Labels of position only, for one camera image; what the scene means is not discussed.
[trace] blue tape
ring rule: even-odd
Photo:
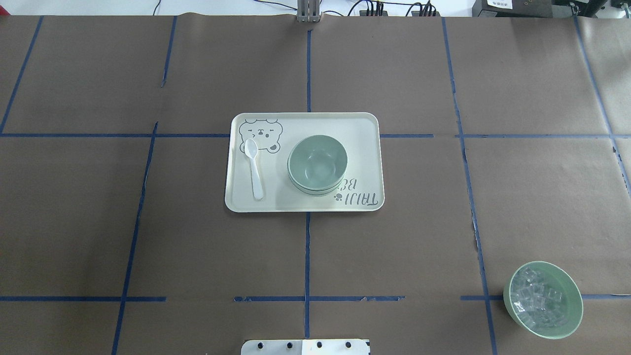
[[[460,296],[461,301],[485,301],[487,298],[490,301],[503,301],[504,300],[504,297],[502,295],[484,297],[484,296],[476,295],[476,294],[468,294],[465,296]]]
[[[380,138],[433,138],[433,135],[381,134]]]
[[[149,133],[1,133],[20,138],[151,138]],[[228,133],[159,133],[157,138],[230,138]]]
[[[3,137],[20,138],[149,138],[146,133],[3,133]]]
[[[609,133],[611,144],[613,145],[613,149],[615,150],[616,160],[618,161],[618,166],[620,167],[620,172],[622,173],[622,179],[625,181],[625,187],[627,188],[627,193],[629,194],[629,197],[631,197],[631,190],[629,190],[631,188],[631,185],[629,185],[627,170],[625,169],[625,164],[622,162],[622,157],[620,156],[620,149],[618,149],[616,140],[613,137],[613,131],[611,129],[611,124],[609,122],[609,116],[607,115],[607,111],[604,109],[603,98],[600,96],[600,90],[598,90],[598,85],[596,84],[594,73],[592,72],[591,65],[589,64],[589,59],[587,58],[587,52],[585,51],[585,45],[583,44],[583,37],[581,35],[581,28],[579,26],[579,20],[576,16],[574,17],[574,26],[576,27],[576,36],[578,36],[579,38],[579,47],[581,48],[581,53],[583,54],[585,65],[587,66],[589,79],[591,80],[592,86],[594,87],[594,92],[596,92],[596,98],[598,99],[598,106],[600,107],[600,111],[603,113],[604,124],[607,127],[607,133]]]
[[[235,297],[235,302],[304,302],[305,296],[247,296]]]
[[[488,322],[488,333],[491,337],[491,348],[493,351],[493,355],[497,355],[497,344],[495,341],[495,329],[493,327],[493,316],[491,315],[491,303],[488,299],[488,285],[487,285],[487,272],[484,268],[484,257],[482,255],[482,244],[480,243],[480,233],[478,231],[478,217],[475,209],[475,202],[473,200],[473,189],[471,188],[471,175],[469,174],[469,163],[467,161],[466,147],[464,145],[463,138],[463,124],[460,117],[460,108],[458,107],[458,102],[456,100],[456,81],[454,79],[454,69],[451,63],[451,53],[449,51],[449,38],[447,36],[447,23],[445,22],[445,18],[441,17],[442,20],[442,33],[445,39],[445,52],[447,54],[447,66],[449,67],[449,79],[451,82],[451,93],[454,99],[454,110],[456,111],[456,119],[458,123],[458,133],[460,135],[460,148],[462,150],[463,155],[463,164],[464,164],[464,175],[467,181],[467,192],[469,195],[469,205],[471,207],[471,221],[473,222],[473,232],[475,234],[475,240],[478,247],[478,263],[480,266],[480,277],[482,278],[482,291],[485,296],[485,306],[487,309],[487,322]]]
[[[162,76],[162,84],[160,87],[164,87],[167,83],[168,63],[171,60],[171,49],[173,48],[173,37],[175,37],[175,24],[177,23],[177,16],[173,16],[173,24],[171,25],[171,37],[168,40],[167,60],[164,62],[164,75]]]
[[[310,302],[397,302],[405,296],[309,296]],[[235,302],[304,302],[304,296],[246,296],[235,297]]]
[[[121,306],[119,308],[119,316],[116,321],[116,331],[114,333],[114,344],[112,345],[112,355],[116,355],[118,350],[119,337],[121,336],[122,319],[125,314],[125,302],[127,301],[127,291],[129,290],[129,279],[131,278],[131,268],[134,264],[134,255],[136,253],[136,242],[138,241],[138,229],[140,225],[140,215],[143,211],[144,194],[147,187],[147,176],[149,175],[149,166],[151,165],[151,158],[153,156],[153,145],[156,141],[156,131],[158,129],[158,123],[153,126],[153,132],[151,134],[151,143],[149,144],[149,154],[147,155],[147,163],[144,166],[143,187],[140,192],[140,200],[138,202],[138,211],[136,212],[136,224],[134,226],[134,236],[131,239],[131,247],[129,249],[129,259],[127,261],[127,271],[125,273],[125,283],[122,288]]]
[[[305,339],[309,339],[309,301],[310,301],[310,280],[311,274],[311,212],[305,216]]]
[[[583,299],[627,299],[631,300],[628,294],[581,294]]]
[[[127,297],[126,302],[166,302],[166,297]]]
[[[3,302],[120,302],[120,297],[0,296]]]
[[[398,302],[405,296],[311,296],[313,302]]]
[[[228,133],[159,133],[158,138],[230,138]]]
[[[609,138],[608,135],[456,135],[456,138]]]
[[[15,95],[18,93],[18,88],[20,87],[20,82],[22,81],[22,75],[24,75],[24,70],[27,68],[28,59],[31,57],[31,52],[33,52],[33,47],[35,46],[35,40],[37,40],[37,35],[39,34],[39,30],[42,27],[43,20],[44,20],[44,16],[40,16],[40,19],[37,22],[37,26],[35,27],[35,32],[33,33],[33,38],[31,39],[31,44],[28,46],[27,55],[24,57],[24,61],[22,62],[22,67],[20,68],[18,79],[15,81],[15,86],[13,86],[13,92],[11,92],[9,103],[6,106],[6,110],[2,118],[2,123],[0,123],[0,133],[4,131],[4,125],[6,124],[7,119],[9,119],[9,112],[11,112],[11,106],[13,106],[13,100],[15,99]]]
[[[120,297],[101,296],[0,296],[0,302],[120,302]],[[129,297],[127,302],[166,302],[166,297]]]
[[[311,112],[311,31],[307,31],[307,112]]]

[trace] white spoon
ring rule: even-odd
[[[254,192],[254,199],[260,200],[263,198],[263,185],[261,184],[261,177],[259,176],[259,169],[256,167],[256,154],[259,152],[259,147],[256,142],[250,138],[245,141],[245,155],[250,158],[250,168],[252,169],[252,192]]]

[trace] metal bracket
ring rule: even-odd
[[[320,0],[298,0],[298,22],[320,22]]]
[[[370,355],[364,339],[248,340],[241,355]]]

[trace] bear cartoon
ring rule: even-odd
[[[280,135],[283,132],[283,126],[278,120],[269,121],[267,119],[246,119],[239,126],[239,134],[241,135],[241,152],[245,152],[245,141],[252,138],[259,150],[267,150],[270,153],[276,153],[280,150]]]

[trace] bowl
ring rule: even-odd
[[[529,262],[504,287],[504,305],[517,324],[545,339],[574,333],[583,318],[583,300],[567,272],[547,262]]]
[[[344,178],[348,156],[337,139],[315,135],[300,141],[287,159],[292,183],[310,195],[333,192]]]

